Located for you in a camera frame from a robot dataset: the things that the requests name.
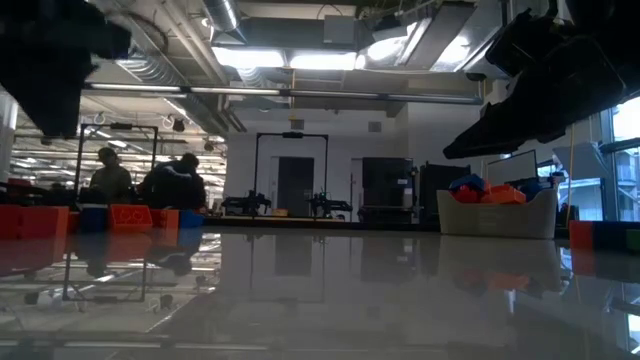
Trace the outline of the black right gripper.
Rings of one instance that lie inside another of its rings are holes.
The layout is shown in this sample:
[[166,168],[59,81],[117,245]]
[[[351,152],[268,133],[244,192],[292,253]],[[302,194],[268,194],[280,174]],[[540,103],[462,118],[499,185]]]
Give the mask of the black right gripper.
[[518,14],[502,28],[487,61],[511,77],[505,100],[443,149],[447,159],[516,151],[529,140],[550,142],[577,120],[611,106],[625,82],[591,35],[550,15]]

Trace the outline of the large orange building block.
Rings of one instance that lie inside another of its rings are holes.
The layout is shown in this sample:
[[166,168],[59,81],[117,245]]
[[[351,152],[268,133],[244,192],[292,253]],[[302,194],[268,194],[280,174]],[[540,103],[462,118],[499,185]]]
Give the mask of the large orange building block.
[[497,205],[524,204],[526,195],[513,186],[504,184],[488,188],[482,196],[481,202]]
[[146,205],[110,205],[108,220],[109,230],[114,233],[145,233],[153,227],[151,212]]

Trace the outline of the large red building block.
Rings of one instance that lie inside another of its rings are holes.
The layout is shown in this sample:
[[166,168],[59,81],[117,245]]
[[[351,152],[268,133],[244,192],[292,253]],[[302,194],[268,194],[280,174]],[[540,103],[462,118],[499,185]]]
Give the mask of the large red building block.
[[487,195],[484,190],[478,190],[475,187],[462,185],[451,191],[451,195],[459,203],[475,204],[482,203],[483,198]]

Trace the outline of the small orange building block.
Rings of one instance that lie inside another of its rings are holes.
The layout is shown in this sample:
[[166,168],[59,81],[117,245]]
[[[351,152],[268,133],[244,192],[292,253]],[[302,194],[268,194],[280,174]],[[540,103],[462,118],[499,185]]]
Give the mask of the small orange building block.
[[64,238],[67,235],[69,214],[67,207],[23,207],[20,213],[20,235],[23,239]]
[[569,243],[571,249],[593,249],[593,223],[591,221],[572,220],[569,223]]

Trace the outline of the small blue building block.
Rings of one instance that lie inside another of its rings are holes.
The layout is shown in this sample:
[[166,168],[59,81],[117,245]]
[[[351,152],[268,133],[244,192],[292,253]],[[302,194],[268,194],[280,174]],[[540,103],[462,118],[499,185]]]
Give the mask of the small blue building block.
[[592,225],[593,248],[596,251],[625,252],[627,250],[627,226],[621,222],[594,222]]
[[107,206],[91,205],[82,208],[79,214],[79,229],[82,233],[100,233],[108,228]]

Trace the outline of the white board on stand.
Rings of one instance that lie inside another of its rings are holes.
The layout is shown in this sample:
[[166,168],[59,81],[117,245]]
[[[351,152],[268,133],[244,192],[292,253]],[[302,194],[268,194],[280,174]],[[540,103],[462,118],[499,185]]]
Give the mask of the white board on stand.
[[485,179],[494,186],[537,176],[535,150],[512,155],[486,165]]

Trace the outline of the white angled shade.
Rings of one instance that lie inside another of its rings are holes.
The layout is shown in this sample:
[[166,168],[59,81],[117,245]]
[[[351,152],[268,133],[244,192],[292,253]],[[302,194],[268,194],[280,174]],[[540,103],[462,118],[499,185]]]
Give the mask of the white angled shade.
[[595,142],[556,147],[553,155],[564,170],[571,172],[572,179],[600,179],[609,175],[599,145]]

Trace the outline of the silver ceiling air unit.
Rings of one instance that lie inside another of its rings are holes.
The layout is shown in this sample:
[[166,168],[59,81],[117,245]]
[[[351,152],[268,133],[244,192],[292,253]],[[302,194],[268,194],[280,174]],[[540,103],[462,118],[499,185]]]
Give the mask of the silver ceiling air unit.
[[471,16],[430,70],[478,73],[492,79],[506,79],[507,75],[491,65],[485,54],[512,15],[510,0],[479,0]]

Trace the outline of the grey ceiling box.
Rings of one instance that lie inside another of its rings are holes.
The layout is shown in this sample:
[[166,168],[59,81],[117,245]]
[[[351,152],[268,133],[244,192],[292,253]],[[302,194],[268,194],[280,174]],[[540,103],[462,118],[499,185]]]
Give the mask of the grey ceiling box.
[[324,44],[352,45],[355,40],[356,20],[342,15],[324,16]]

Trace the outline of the long grey ceiling pipe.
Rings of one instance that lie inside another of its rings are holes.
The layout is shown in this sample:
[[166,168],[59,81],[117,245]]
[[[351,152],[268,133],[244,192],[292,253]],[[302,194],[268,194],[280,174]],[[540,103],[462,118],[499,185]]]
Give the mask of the long grey ceiling pipe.
[[353,99],[366,101],[411,102],[411,103],[438,103],[455,105],[480,105],[483,98],[480,96],[458,96],[443,94],[396,94],[353,91],[329,91],[306,89],[278,89],[278,88],[244,88],[244,87],[194,87],[172,85],[138,85],[87,82],[84,90],[104,92],[131,92],[172,95],[241,95],[262,97],[288,97],[288,98],[334,98]]

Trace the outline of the dark grey door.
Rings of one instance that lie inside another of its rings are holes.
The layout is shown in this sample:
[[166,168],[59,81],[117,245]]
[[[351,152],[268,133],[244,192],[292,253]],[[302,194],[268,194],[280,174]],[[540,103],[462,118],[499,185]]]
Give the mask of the dark grey door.
[[289,217],[307,217],[313,194],[314,159],[281,157],[278,163],[277,206]]

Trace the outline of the bright ceiling light panel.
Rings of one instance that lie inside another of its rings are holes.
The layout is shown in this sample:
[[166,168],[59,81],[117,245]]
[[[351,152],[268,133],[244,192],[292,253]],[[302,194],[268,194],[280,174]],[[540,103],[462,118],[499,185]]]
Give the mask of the bright ceiling light panel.
[[212,47],[218,62],[236,69],[293,68],[303,70],[344,70],[356,68],[358,55],[348,53],[293,53],[286,55],[280,49],[238,49]]

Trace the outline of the black window frame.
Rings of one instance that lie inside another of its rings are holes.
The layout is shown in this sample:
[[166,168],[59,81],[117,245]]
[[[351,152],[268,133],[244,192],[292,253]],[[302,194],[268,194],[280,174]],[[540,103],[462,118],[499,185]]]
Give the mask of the black window frame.
[[640,222],[640,97],[600,113],[603,216]]

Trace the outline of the silver round ceiling duct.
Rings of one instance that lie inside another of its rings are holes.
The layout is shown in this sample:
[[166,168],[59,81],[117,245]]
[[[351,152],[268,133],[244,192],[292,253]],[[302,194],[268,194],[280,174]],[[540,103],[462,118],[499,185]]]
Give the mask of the silver round ceiling duct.
[[241,21],[235,0],[203,0],[204,10],[212,26],[220,32],[234,31]]
[[147,18],[131,11],[116,11],[116,18],[120,18],[132,34],[132,45],[127,60],[120,60],[118,64],[137,78],[142,85],[162,88],[175,88],[175,92],[156,90],[160,97],[166,98],[170,104],[183,109],[185,118],[193,120],[203,131],[220,136],[230,130],[240,130],[234,115],[223,109],[222,99],[215,95],[212,104],[208,105],[202,96],[185,92],[189,82],[168,60],[164,49],[150,36],[154,30],[167,44],[165,34]]

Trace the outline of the black aluminium table frame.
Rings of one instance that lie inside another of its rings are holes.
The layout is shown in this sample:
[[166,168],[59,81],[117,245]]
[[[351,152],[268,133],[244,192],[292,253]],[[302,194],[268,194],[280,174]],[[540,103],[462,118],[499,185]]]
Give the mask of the black aluminium table frame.
[[203,228],[228,233],[263,233],[276,232],[321,232],[336,234],[362,235],[365,232],[401,232],[441,234],[438,223],[421,224],[378,224],[344,222],[335,219],[313,218],[277,218],[277,217],[205,217]]

